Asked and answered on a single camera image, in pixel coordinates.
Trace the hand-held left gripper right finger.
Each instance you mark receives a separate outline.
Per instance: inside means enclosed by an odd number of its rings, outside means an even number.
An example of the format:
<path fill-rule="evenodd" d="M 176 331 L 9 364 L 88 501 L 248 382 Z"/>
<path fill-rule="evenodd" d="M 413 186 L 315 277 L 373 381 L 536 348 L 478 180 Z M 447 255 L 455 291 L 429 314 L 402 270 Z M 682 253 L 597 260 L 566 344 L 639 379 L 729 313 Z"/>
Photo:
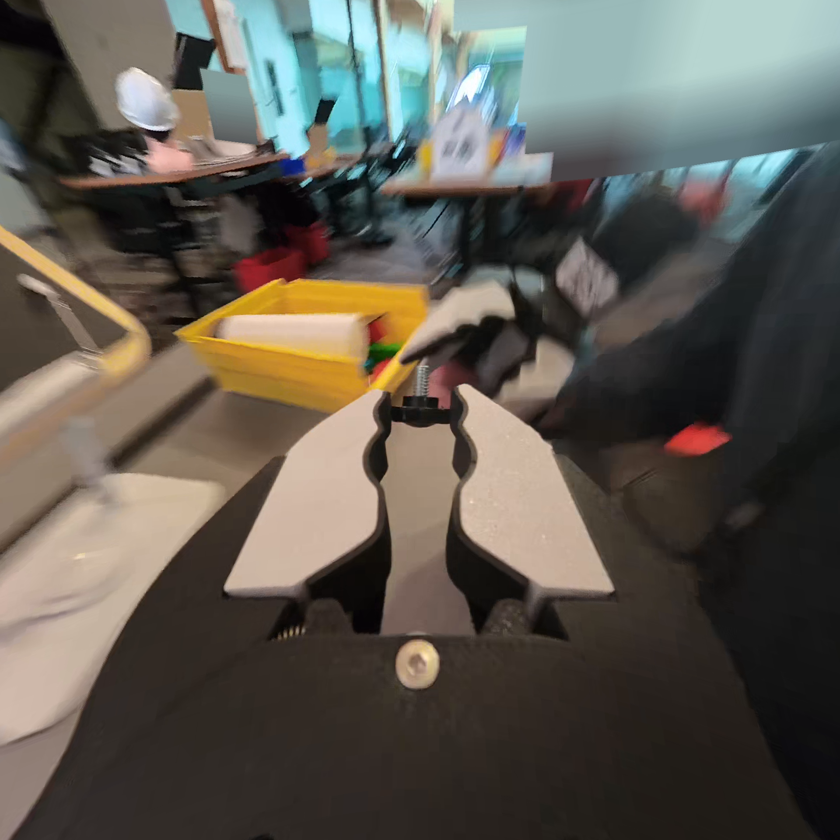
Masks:
<path fill-rule="evenodd" d="M 471 385 L 455 389 L 455 534 L 526 602 L 614 595 L 552 447 Z"/>

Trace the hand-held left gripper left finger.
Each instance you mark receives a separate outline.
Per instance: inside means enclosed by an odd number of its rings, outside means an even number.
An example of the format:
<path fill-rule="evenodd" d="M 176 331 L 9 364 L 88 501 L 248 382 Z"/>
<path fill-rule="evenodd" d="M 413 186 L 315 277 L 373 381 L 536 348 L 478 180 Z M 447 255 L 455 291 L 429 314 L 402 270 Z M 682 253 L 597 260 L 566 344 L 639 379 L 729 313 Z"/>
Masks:
<path fill-rule="evenodd" d="M 391 396 L 372 390 L 287 452 L 224 584 L 232 597 L 368 602 L 392 567 L 382 489 Z"/>

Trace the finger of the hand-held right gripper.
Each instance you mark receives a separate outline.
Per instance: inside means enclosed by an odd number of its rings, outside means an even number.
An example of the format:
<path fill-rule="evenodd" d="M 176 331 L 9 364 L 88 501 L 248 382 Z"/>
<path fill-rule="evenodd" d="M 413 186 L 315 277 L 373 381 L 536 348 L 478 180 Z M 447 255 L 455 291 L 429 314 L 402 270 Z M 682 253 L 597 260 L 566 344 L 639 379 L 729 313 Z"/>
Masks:
<path fill-rule="evenodd" d="M 531 359 L 519 363 L 489 398 L 521 421 L 535 421 L 555 403 L 575 367 L 575 354 L 553 339 L 538 339 Z"/>
<path fill-rule="evenodd" d="M 397 360 L 437 369 L 453 360 L 467 344 L 515 318 L 508 287 L 494 280 L 457 287 L 436 301 L 425 320 L 404 343 Z"/>

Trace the black knob screw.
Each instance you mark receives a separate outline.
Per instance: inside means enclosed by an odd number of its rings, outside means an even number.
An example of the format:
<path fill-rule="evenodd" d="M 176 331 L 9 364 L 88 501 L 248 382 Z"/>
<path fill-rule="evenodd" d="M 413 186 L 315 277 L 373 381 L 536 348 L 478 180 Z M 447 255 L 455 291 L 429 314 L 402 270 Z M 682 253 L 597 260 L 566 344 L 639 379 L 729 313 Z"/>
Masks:
<path fill-rule="evenodd" d="M 450 425 L 450 410 L 439 405 L 438 399 L 429 390 L 430 373 L 425 361 L 417 366 L 413 393 L 405 396 L 402 404 L 391 407 L 391 420 L 394 424 L 414 428 Z"/>

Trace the yellow bin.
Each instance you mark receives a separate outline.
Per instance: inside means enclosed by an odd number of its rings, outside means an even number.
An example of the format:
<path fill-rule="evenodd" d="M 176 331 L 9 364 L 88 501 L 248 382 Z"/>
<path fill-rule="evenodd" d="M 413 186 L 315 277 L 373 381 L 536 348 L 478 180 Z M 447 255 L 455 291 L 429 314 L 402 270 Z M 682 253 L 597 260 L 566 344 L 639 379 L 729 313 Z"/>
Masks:
<path fill-rule="evenodd" d="M 225 392 L 335 413 L 371 389 L 398 392 L 416 369 L 397 355 L 379 375 L 368 373 L 365 345 L 360 354 L 294 350 L 217 336 L 221 322 L 245 316 L 384 317 L 385 341 L 404 345 L 425 320 L 425 286 L 350 280 L 273 280 L 175 332 Z"/>

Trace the wooden table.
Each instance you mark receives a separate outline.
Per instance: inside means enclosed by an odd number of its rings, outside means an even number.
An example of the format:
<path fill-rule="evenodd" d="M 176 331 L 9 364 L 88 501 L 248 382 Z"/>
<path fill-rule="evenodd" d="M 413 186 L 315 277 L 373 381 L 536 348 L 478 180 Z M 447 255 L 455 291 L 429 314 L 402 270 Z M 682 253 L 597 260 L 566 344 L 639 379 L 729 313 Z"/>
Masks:
<path fill-rule="evenodd" d="M 431 177 L 421 177 L 414 166 L 404 172 L 386 179 L 378 188 L 378 193 L 389 198 L 399 198 L 404 202 L 416 204 L 434 204 L 443 202 L 446 205 L 454 203 L 460 207 L 458 232 L 455 241 L 455 251 L 444 259 L 445 269 L 442 269 L 436 281 L 443 279 L 461 279 L 472 267 L 472 225 L 471 218 L 479 201 L 492 200 L 502 197 L 540 194 L 548 191 L 558 182 L 549 181 L 549 177 L 541 175 L 539 178 L 528 178 L 521 171 L 502 172 L 502 175 L 515 175 L 506 182 L 497 178 L 498 173 L 483 176 L 479 179 L 440 180 Z"/>

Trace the white roll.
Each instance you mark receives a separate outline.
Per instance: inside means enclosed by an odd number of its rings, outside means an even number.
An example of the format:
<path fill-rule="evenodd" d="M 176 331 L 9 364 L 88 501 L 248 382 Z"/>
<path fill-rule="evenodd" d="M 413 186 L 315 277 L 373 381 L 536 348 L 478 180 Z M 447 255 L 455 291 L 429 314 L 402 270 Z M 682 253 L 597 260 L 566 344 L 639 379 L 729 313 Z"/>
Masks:
<path fill-rule="evenodd" d="M 284 351 L 365 361 L 367 321 L 357 313 L 249 314 L 221 319 L 213 336 Z"/>

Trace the red bin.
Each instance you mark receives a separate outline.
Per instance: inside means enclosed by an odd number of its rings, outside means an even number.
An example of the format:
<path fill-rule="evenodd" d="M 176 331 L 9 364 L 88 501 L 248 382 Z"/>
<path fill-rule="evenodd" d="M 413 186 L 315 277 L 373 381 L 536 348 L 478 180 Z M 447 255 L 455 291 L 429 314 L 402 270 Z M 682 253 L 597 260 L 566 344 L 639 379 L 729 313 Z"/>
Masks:
<path fill-rule="evenodd" d="M 279 246 L 234 263 L 234 277 L 237 289 L 244 295 L 275 280 L 289 282 L 300 279 L 307 268 L 308 261 L 302 251 Z"/>
<path fill-rule="evenodd" d="M 309 226 L 286 225 L 285 235 L 291 249 L 297 251 L 307 267 L 319 266 L 331 256 L 331 230 L 324 222 Z"/>

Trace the white printed box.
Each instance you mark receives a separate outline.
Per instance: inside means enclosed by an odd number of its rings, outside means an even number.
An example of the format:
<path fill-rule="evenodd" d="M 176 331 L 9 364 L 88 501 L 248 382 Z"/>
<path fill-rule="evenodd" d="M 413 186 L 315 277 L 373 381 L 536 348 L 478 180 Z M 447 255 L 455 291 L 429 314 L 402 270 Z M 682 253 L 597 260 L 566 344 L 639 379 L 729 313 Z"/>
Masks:
<path fill-rule="evenodd" d="M 490 128 L 480 108 L 463 100 L 435 123 L 430 136 L 429 178 L 460 182 L 484 179 L 490 171 Z"/>

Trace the long desk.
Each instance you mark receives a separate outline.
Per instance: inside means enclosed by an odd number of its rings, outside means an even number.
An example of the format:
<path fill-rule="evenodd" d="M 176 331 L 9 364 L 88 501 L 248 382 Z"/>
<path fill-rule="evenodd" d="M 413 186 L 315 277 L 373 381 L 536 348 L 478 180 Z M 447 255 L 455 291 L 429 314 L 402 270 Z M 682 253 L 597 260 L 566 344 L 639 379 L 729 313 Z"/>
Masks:
<path fill-rule="evenodd" d="M 286 152 L 269 154 L 258 149 L 222 161 L 200 161 L 181 170 L 144 169 L 140 174 L 109 176 L 59 175 L 57 181 L 79 195 L 93 211 L 112 250 L 127 258 L 162 260 L 174 277 L 170 290 L 194 298 L 199 289 L 215 286 L 221 280 L 188 276 L 178 264 L 178 254 L 199 249 L 200 244 L 191 219 L 181 215 L 167 191 L 176 190 L 196 201 L 235 192 L 252 182 L 273 181 L 283 176 L 278 165 L 289 159 Z"/>

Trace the white hard hat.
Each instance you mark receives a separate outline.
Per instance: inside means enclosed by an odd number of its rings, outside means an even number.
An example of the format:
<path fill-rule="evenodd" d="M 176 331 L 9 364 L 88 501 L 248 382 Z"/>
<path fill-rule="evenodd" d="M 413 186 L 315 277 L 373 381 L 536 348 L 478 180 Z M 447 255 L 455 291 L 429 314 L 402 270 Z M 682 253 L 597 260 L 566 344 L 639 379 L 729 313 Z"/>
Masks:
<path fill-rule="evenodd" d="M 180 114 L 171 93 L 153 76 L 132 67 L 114 82 L 117 108 L 132 126 L 147 133 L 172 132 Z"/>

